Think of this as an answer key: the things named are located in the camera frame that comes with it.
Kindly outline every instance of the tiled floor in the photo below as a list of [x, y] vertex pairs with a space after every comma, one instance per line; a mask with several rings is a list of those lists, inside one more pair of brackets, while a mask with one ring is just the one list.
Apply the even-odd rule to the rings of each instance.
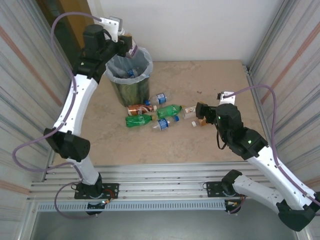
[[[170, 90], [169, 104], [194, 106], [204, 102], [216, 106], [217, 93], [238, 91], [248, 86], [238, 60], [155, 62], [150, 75], [150, 94]], [[244, 125], [263, 134], [250, 91], [236, 97]], [[86, 110], [81, 137], [91, 142], [95, 165], [165, 164], [242, 161], [229, 149], [219, 150], [212, 125], [192, 127], [185, 119], [163, 132], [149, 125], [127, 128], [126, 108], [116, 97], [110, 81], [103, 77]], [[54, 163], [64, 159], [56, 156]]]

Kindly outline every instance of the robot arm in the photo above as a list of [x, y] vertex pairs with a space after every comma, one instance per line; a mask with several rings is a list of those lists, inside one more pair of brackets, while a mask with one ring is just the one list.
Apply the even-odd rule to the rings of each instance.
[[133, 55], [137, 46], [131, 36], [124, 35], [122, 20], [115, 17], [101, 18], [102, 25], [92, 24], [83, 32], [84, 48], [73, 66], [76, 93], [70, 86], [62, 112], [52, 129], [46, 128], [44, 135], [61, 125], [70, 109], [73, 95], [75, 102], [64, 126], [46, 138], [53, 150], [68, 162], [77, 166], [82, 174], [82, 195], [91, 198], [102, 196], [101, 175], [95, 170], [89, 157], [90, 142], [80, 137], [82, 121], [90, 98], [98, 87], [106, 63], [115, 55]]
[[[242, 175], [237, 170], [230, 171], [222, 179], [222, 187], [227, 193], [237, 192], [249, 196], [275, 211], [281, 221], [295, 231], [301, 231], [320, 209], [308, 197], [319, 201], [320, 192], [314, 192], [304, 185], [279, 159], [276, 164], [273, 150], [267, 141], [255, 130], [244, 127], [241, 114], [234, 105], [235, 98], [224, 98], [233, 92], [218, 95], [219, 106], [208, 106], [198, 102], [196, 116], [206, 118], [206, 122], [215, 125], [217, 139], [220, 136], [225, 146], [233, 153], [256, 166], [274, 185], [275, 189], [265, 187]], [[308, 194], [303, 195], [289, 181], [277, 166]]]

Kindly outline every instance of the corrugated metal wall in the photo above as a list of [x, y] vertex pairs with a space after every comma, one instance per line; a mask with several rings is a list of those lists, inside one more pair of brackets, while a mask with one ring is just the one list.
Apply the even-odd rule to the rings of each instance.
[[[70, 84], [50, 48], [50, 28], [31, 0], [0, 1], [0, 238], [13, 238], [32, 181], [41, 180], [17, 167], [13, 149], [40, 137], [61, 111]], [[46, 142], [18, 151], [19, 161], [45, 168]]]
[[[277, 98], [275, 140], [280, 159], [320, 191], [320, 1], [291, 0], [250, 66], [254, 85], [272, 86]], [[256, 91], [271, 129], [272, 95]], [[319, 219], [310, 227], [320, 238]]]

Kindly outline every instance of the green soda bottle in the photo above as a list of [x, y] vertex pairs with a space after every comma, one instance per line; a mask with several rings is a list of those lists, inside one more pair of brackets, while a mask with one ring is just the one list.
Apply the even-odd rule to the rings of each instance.
[[182, 106], [178, 106], [178, 105], [170, 105], [170, 106], [166, 106], [163, 108], [159, 108], [156, 111], [156, 114], [158, 115], [159, 119], [164, 119], [166, 117], [174, 117], [176, 115], [178, 115], [178, 113], [180, 113], [182, 109]]
[[154, 121], [154, 120], [156, 120], [155, 115], [149, 116], [146, 114], [136, 115], [136, 116], [127, 116], [125, 118], [126, 126], [128, 128], [132, 128], [135, 126], [143, 126], [149, 123], [150, 121]]

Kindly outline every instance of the brown bottle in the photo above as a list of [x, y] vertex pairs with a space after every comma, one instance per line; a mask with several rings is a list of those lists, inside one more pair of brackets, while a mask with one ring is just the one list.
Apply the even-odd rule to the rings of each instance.
[[157, 110], [157, 106], [147, 106], [142, 104], [136, 104], [127, 106], [126, 109], [128, 110], [129, 116], [136, 116], [145, 113], [150, 113]]

